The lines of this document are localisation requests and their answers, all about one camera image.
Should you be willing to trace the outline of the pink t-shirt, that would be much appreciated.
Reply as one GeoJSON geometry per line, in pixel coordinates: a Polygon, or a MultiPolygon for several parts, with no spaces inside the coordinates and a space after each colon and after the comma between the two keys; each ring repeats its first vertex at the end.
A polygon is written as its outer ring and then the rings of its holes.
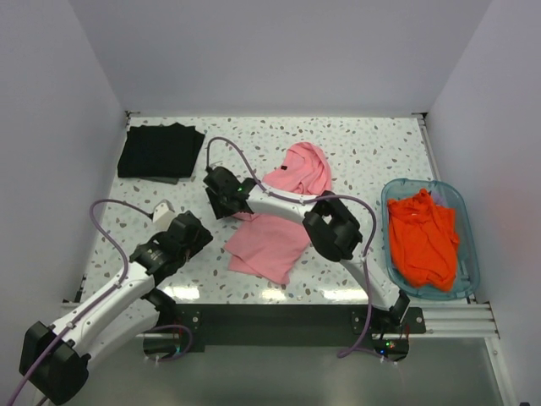
{"type": "MultiPolygon", "coordinates": [[[[309,142],[299,142],[287,150],[282,165],[267,173],[263,184],[277,194],[319,196],[331,189],[331,168],[324,152],[309,142]]],[[[307,206],[278,200],[254,188],[255,213],[238,213],[242,221],[225,243],[231,255],[228,269],[276,284],[288,284],[289,272],[308,247],[310,239],[302,225],[307,206]]]]}

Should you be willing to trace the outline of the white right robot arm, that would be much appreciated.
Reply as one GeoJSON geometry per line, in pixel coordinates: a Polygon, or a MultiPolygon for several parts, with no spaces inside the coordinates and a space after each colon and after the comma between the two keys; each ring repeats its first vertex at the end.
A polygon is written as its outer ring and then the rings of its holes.
{"type": "Polygon", "coordinates": [[[373,222],[364,248],[358,247],[363,242],[360,222],[343,203],[352,197],[330,191],[320,196],[295,195],[258,184],[253,178],[239,181],[224,167],[206,168],[204,183],[216,218],[243,212],[271,215],[302,225],[316,252],[328,261],[342,264],[363,288],[382,330],[396,332],[406,323],[410,299],[386,271],[368,258],[377,222],[373,222]]]}

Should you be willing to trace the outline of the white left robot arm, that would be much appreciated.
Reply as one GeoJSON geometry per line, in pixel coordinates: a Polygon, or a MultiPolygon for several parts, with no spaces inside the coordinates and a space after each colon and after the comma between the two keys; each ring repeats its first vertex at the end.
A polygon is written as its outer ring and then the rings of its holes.
{"type": "Polygon", "coordinates": [[[19,373],[55,405],[84,386],[90,367],[130,338],[175,328],[176,303],[158,286],[212,241],[191,212],[139,245],[119,275],[50,325],[40,321],[25,333],[19,373]]]}

